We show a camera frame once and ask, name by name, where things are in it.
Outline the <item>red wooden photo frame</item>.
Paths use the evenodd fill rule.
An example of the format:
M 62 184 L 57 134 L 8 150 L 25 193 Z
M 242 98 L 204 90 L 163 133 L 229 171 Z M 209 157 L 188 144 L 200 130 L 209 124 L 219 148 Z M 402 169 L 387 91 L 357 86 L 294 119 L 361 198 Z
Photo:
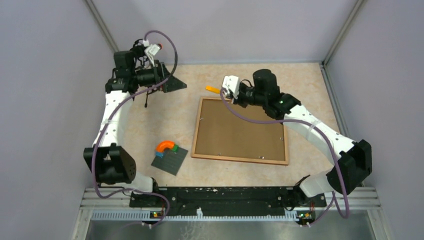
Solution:
M 201 97 L 191 157 L 277 166 L 289 165 L 287 128 L 245 121 L 218 97 Z

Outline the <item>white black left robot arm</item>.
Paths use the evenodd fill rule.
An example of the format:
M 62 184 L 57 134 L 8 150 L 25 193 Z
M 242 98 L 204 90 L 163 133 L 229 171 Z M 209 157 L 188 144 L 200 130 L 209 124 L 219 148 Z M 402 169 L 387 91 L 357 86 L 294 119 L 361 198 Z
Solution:
M 137 61 L 147 56 L 136 47 L 114 53 L 115 67 L 105 84 L 105 108 L 99 132 L 92 146 L 84 149 L 83 158 L 96 188 L 101 184 L 121 184 L 126 191 L 142 192 L 141 200 L 154 207 L 161 198 L 154 189 L 155 180 L 137 172 L 134 158 L 123 147 L 128 114 L 140 87 L 150 95 L 182 90 L 187 84 L 158 60 L 151 60 L 149 67 L 138 66 Z

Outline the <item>yellow handled screwdriver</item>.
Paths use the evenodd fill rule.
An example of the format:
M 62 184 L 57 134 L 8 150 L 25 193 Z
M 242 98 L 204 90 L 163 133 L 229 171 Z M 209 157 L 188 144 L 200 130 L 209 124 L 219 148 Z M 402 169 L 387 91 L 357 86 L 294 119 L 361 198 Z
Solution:
M 221 89 L 213 87 L 213 86 L 206 86 L 205 89 L 211 93 L 219 94 L 221 92 Z

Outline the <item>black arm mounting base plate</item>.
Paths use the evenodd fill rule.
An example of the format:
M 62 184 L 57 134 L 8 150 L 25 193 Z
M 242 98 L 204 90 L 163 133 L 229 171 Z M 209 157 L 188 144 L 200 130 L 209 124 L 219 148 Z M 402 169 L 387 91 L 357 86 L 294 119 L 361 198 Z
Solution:
M 158 208 L 169 217 L 193 216 L 201 209 L 206 217 L 266 217 L 283 216 L 297 207 L 326 207 L 324 194 L 311 198 L 299 189 L 286 186 L 252 187 L 160 187 L 155 191 L 164 196 L 132 193 L 131 208 Z

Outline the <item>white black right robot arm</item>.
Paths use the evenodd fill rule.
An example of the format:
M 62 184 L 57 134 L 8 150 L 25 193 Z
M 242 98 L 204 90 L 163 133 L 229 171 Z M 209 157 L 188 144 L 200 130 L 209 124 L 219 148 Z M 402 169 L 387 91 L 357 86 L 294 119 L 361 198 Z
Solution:
M 272 119 L 270 124 L 281 123 L 297 132 L 334 165 L 330 170 L 300 180 L 299 189 L 293 192 L 297 205 L 307 206 L 315 196 L 327 192 L 349 195 L 372 173 L 369 142 L 355 141 L 323 123 L 300 100 L 280 90 L 271 70 L 257 70 L 252 77 L 254 84 L 234 75 L 225 76 L 222 82 L 224 96 L 243 108 L 261 107 Z

